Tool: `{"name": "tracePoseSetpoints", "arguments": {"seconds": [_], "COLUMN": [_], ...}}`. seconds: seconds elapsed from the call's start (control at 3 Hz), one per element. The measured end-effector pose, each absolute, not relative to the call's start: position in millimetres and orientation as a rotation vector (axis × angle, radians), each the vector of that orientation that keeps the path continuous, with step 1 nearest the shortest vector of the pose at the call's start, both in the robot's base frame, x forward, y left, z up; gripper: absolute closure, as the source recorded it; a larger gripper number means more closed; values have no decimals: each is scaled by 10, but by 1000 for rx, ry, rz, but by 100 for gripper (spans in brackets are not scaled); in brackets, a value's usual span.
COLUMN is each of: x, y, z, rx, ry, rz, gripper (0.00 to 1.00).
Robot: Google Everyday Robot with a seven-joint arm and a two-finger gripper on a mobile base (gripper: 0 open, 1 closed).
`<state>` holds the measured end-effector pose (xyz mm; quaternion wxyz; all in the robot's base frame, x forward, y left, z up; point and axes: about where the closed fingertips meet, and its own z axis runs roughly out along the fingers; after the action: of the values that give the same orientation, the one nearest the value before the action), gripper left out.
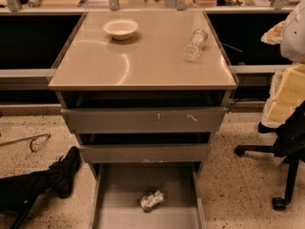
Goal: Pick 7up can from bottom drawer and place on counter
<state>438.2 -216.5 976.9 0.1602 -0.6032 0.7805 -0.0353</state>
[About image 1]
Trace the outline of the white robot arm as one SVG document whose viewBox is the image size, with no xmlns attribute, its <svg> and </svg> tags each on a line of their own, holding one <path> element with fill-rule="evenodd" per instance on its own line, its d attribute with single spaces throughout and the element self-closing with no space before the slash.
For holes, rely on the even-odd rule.
<svg viewBox="0 0 305 229">
<path fill-rule="evenodd" d="M 285 71 L 276 71 L 272 78 L 261 122 L 277 128 L 305 100 L 305 0 L 301 0 L 287 18 L 269 29 L 261 41 L 280 46 L 280 53 L 293 64 Z"/>
</svg>

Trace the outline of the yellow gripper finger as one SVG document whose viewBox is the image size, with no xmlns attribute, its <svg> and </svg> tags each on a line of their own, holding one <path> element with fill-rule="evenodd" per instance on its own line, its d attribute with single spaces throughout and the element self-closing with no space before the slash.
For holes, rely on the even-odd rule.
<svg viewBox="0 0 305 229">
<path fill-rule="evenodd" d="M 281 21 L 265 32 L 261 37 L 261 41 L 269 45 L 280 44 L 283 24 L 284 22 Z"/>
<path fill-rule="evenodd" d="M 305 65 L 293 64 L 272 88 L 266 116 L 273 122 L 285 122 L 305 101 Z"/>
</svg>

